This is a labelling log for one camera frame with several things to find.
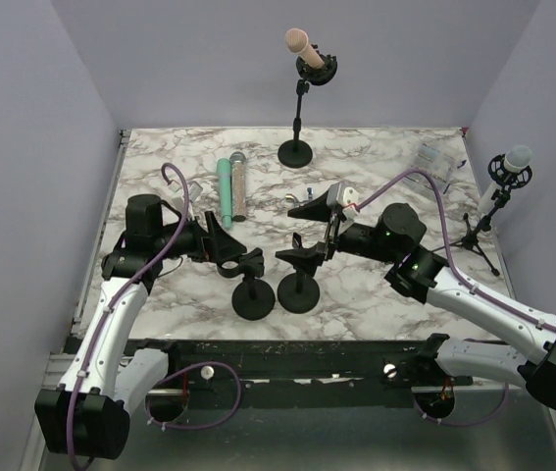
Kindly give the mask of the black clip microphone stand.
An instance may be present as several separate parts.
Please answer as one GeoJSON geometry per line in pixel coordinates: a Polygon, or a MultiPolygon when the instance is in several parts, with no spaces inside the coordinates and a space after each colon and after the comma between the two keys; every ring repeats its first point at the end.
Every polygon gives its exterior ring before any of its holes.
{"type": "MultiPolygon", "coordinates": [[[[305,248],[298,233],[293,234],[291,244],[291,248],[305,248]]],[[[286,311],[303,314],[318,304],[321,292],[315,274],[319,267],[292,266],[294,272],[281,279],[278,284],[278,301],[286,311]]]]}

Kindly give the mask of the black ring-clip microphone stand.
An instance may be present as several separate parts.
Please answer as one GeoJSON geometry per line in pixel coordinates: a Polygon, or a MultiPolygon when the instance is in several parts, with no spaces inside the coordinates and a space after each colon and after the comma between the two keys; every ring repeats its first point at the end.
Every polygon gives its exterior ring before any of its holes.
{"type": "Polygon", "coordinates": [[[262,279],[264,262],[263,250],[255,248],[236,260],[217,266],[218,273],[226,279],[242,276],[242,281],[232,293],[231,305],[234,312],[247,321],[259,321],[267,317],[275,307],[274,290],[262,279]]]}

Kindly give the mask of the mint green microphone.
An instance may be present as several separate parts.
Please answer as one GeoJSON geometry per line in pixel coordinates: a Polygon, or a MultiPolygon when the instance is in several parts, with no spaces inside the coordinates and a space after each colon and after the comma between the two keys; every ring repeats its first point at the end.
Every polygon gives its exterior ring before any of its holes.
{"type": "Polygon", "coordinates": [[[231,164],[229,159],[222,158],[218,160],[217,176],[222,225],[228,230],[232,227],[231,164]]]}

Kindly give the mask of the glitter microphone silver mesh head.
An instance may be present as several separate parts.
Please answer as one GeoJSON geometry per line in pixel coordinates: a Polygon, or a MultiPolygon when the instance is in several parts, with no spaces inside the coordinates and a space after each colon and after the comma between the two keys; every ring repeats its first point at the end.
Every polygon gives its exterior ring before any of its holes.
{"type": "Polygon", "coordinates": [[[236,151],[229,157],[231,169],[231,193],[232,193],[232,219],[235,222],[243,222],[247,217],[246,208],[246,157],[236,151]]]}

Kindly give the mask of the pink microphone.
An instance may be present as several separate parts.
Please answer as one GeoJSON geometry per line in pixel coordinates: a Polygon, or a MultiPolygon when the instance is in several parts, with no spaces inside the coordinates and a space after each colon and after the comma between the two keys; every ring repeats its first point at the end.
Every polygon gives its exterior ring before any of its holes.
{"type": "Polygon", "coordinates": [[[296,54],[310,68],[319,70],[325,66],[324,59],[312,46],[307,32],[303,29],[289,29],[284,39],[288,50],[296,54]]]}

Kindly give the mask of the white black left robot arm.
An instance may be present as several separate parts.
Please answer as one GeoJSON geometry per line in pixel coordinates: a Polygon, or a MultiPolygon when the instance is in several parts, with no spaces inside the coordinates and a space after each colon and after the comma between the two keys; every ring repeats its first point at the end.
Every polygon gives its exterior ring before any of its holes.
{"type": "Polygon", "coordinates": [[[247,251],[211,211],[202,227],[188,217],[184,204],[177,210],[177,222],[164,224],[167,205],[156,194],[138,194],[127,202],[126,229],[103,260],[99,302],[75,359],[58,385],[41,390],[35,401],[35,415],[52,452],[118,458],[131,415],[149,390],[179,380],[179,361],[159,349],[147,348],[126,367],[121,365],[131,328],[164,260],[186,256],[221,266],[247,251]]]}

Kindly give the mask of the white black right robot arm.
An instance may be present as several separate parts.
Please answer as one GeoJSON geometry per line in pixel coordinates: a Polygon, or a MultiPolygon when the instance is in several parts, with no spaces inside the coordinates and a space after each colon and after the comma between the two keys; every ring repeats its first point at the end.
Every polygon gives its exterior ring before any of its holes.
{"type": "Polygon", "coordinates": [[[335,252],[389,265],[385,280],[399,294],[456,314],[499,338],[477,345],[444,337],[436,350],[419,355],[415,372],[434,385],[450,376],[472,376],[525,389],[556,410],[556,314],[529,307],[458,270],[449,256],[422,246],[426,233],[407,203],[384,208],[374,226],[358,224],[354,189],[333,185],[320,197],[288,210],[293,219],[326,224],[323,241],[305,248],[300,235],[278,259],[308,277],[335,252]]]}

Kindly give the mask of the chrome metal pipe fitting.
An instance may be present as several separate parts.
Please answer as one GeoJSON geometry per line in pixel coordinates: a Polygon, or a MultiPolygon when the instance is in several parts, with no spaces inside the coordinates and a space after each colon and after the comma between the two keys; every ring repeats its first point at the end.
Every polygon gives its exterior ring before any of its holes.
{"type": "Polygon", "coordinates": [[[293,192],[288,193],[284,197],[284,201],[287,205],[292,208],[297,208],[308,202],[311,202],[314,199],[314,190],[311,186],[307,186],[305,192],[302,194],[295,194],[293,192]]]}

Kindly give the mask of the clear plastic packet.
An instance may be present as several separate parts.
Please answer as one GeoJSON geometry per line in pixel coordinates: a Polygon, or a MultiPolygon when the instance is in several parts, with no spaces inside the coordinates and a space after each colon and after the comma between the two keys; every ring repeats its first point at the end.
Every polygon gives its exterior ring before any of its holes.
{"type": "MultiPolygon", "coordinates": [[[[450,183],[456,163],[456,155],[450,145],[442,140],[428,140],[418,148],[409,169],[417,168],[428,173],[439,193],[443,194],[450,183]]],[[[403,182],[421,196],[435,200],[430,182],[422,174],[413,173],[405,177],[403,182]]]]}

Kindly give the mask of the black mounting rail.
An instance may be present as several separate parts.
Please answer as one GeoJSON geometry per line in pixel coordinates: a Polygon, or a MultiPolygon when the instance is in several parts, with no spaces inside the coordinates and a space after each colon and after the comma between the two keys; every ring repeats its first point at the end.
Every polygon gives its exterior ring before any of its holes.
{"type": "Polygon", "coordinates": [[[128,340],[168,354],[169,372],[216,362],[214,378],[196,371],[168,386],[187,389],[189,408],[291,409],[382,406],[407,408],[416,391],[450,392],[472,379],[450,377],[436,364],[442,336],[430,340],[128,340]]]}

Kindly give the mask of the black shock mount tripod stand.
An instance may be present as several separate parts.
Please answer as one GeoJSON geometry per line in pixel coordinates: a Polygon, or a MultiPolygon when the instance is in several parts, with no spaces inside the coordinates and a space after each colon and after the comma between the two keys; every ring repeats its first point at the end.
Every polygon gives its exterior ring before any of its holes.
{"type": "Polygon", "coordinates": [[[452,243],[452,246],[454,247],[460,247],[472,253],[475,253],[476,255],[479,255],[486,262],[491,274],[494,275],[495,277],[499,277],[500,272],[493,265],[493,263],[490,261],[488,256],[480,247],[479,235],[481,233],[488,233],[491,231],[492,229],[491,223],[492,223],[493,216],[497,211],[503,209],[504,206],[501,208],[495,207],[487,214],[482,214],[478,210],[478,212],[480,213],[480,218],[478,219],[477,223],[474,226],[470,224],[469,214],[465,213],[463,215],[463,221],[466,225],[466,229],[467,229],[466,233],[460,239],[452,243]]]}

